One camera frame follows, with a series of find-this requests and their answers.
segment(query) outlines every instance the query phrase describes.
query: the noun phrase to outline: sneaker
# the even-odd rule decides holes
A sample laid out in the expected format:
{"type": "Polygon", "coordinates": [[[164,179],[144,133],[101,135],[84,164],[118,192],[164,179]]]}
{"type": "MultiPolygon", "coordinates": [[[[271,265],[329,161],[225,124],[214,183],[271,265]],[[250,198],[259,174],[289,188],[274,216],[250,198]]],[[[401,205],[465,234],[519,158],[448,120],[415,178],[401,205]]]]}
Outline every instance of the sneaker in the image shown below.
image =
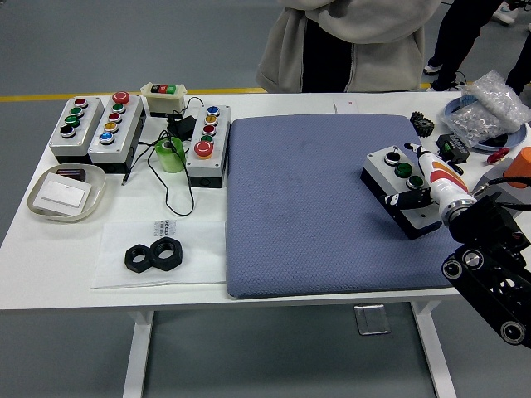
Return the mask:
{"type": "Polygon", "coordinates": [[[463,85],[464,83],[462,81],[457,82],[454,81],[450,83],[449,86],[443,86],[441,85],[437,80],[435,80],[433,83],[431,83],[431,86],[429,89],[426,89],[428,92],[434,92],[434,91],[459,91],[459,86],[463,85]]]}
{"type": "Polygon", "coordinates": [[[428,75],[428,76],[436,75],[437,73],[439,73],[439,70],[441,70],[441,68],[442,68],[442,65],[431,66],[430,62],[428,61],[426,66],[424,66],[424,75],[428,75]]]}
{"type": "Polygon", "coordinates": [[[504,25],[511,25],[518,16],[518,8],[514,10],[509,9],[507,2],[502,2],[498,10],[492,15],[492,18],[501,22],[504,25]]]}

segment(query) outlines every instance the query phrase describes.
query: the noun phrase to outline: gray floor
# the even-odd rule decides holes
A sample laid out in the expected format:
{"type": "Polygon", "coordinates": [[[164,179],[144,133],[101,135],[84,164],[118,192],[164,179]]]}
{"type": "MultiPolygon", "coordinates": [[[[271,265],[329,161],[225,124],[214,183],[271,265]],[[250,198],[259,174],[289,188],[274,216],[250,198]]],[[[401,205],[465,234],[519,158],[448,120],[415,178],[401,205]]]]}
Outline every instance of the gray floor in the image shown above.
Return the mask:
{"type": "MultiPolygon", "coordinates": [[[[447,7],[426,25],[426,56],[447,7]]],[[[0,98],[149,81],[255,87],[279,12],[272,0],[8,0],[0,98]]],[[[507,75],[529,22],[526,12],[511,27],[490,22],[461,68],[467,80],[507,75]]],[[[2,240],[64,103],[0,102],[2,240]]],[[[358,336],[349,306],[160,313],[145,395],[433,396],[408,307],[388,311],[393,333],[375,338],[358,336]]],[[[501,342],[463,301],[434,319],[459,397],[529,396],[529,350],[501,342]]],[[[0,396],[121,396],[132,330],[123,313],[1,314],[0,396]]]]}

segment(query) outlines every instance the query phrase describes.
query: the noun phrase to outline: black selector switch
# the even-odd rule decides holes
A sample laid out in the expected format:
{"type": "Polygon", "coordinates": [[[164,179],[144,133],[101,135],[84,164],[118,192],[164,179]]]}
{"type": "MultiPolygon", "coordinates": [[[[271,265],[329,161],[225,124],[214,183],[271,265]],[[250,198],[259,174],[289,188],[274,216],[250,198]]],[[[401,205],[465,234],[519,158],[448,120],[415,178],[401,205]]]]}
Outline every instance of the black selector switch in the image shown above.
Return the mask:
{"type": "Polygon", "coordinates": [[[393,152],[387,152],[383,161],[387,165],[395,167],[400,162],[400,153],[398,153],[397,147],[395,147],[393,152]]]}

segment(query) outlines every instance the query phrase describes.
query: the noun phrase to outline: table leg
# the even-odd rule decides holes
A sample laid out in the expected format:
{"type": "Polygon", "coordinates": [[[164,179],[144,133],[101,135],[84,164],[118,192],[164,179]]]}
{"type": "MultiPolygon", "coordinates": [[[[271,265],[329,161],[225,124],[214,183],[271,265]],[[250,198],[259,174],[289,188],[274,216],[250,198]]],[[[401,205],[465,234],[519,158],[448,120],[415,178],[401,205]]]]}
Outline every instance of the table leg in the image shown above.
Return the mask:
{"type": "Polygon", "coordinates": [[[430,368],[431,380],[435,393],[439,398],[456,398],[454,385],[451,381],[450,371],[442,351],[441,342],[431,317],[431,311],[439,305],[440,301],[427,303],[412,302],[413,315],[424,348],[424,354],[430,368]]]}
{"type": "Polygon", "coordinates": [[[140,398],[144,389],[144,377],[148,364],[149,340],[154,311],[134,312],[133,340],[129,352],[129,364],[125,375],[124,398],[140,398]]]}

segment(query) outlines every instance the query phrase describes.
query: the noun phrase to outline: black gear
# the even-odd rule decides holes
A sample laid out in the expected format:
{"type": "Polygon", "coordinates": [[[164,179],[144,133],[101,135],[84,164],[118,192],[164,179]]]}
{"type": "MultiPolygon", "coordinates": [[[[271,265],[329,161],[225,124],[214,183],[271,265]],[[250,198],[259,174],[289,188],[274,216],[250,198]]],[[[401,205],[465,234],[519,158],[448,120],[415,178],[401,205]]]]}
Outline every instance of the black gear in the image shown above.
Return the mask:
{"type": "Polygon", "coordinates": [[[435,125],[429,119],[416,119],[412,123],[417,135],[423,138],[429,137],[435,128],[435,125]]]}
{"type": "Polygon", "coordinates": [[[424,115],[420,112],[413,112],[411,118],[409,118],[409,121],[413,123],[418,119],[424,119],[424,115]]]}

